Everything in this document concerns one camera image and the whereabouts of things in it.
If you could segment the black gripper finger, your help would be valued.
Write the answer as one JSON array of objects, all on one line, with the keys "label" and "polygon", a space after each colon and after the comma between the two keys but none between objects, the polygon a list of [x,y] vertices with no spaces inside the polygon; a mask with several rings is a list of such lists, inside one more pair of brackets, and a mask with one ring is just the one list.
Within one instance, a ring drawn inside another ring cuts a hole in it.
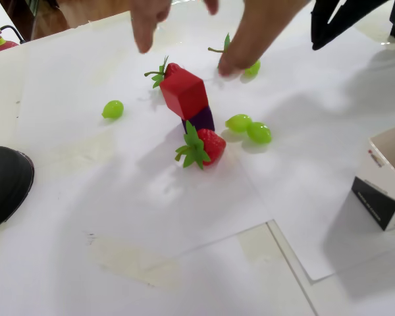
[{"label": "black gripper finger", "polygon": [[[339,0],[332,1],[332,13],[338,5]],[[337,10],[336,14],[329,18],[329,30],[324,46],[352,27],[363,17],[386,3],[386,0],[347,0]]]},{"label": "black gripper finger", "polygon": [[332,15],[332,1],[316,0],[311,12],[312,49],[320,49],[328,35],[329,18]]}]

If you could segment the person's left hand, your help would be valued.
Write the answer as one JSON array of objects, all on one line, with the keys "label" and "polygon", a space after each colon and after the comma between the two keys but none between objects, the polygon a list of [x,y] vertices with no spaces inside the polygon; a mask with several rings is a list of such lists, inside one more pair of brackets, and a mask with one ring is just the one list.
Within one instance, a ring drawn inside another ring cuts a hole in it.
[{"label": "person's left hand", "polygon": [[230,76],[254,65],[308,3],[306,0],[244,1],[238,29],[221,55],[219,74]]}]

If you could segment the person's right hand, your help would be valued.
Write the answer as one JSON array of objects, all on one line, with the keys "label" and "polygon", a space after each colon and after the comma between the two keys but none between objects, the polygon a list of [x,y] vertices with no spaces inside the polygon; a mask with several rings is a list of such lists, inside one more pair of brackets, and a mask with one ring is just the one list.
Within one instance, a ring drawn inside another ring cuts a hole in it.
[{"label": "person's right hand", "polygon": [[130,16],[134,39],[140,53],[147,53],[153,44],[158,23],[167,19],[172,1],[130,1]]}]

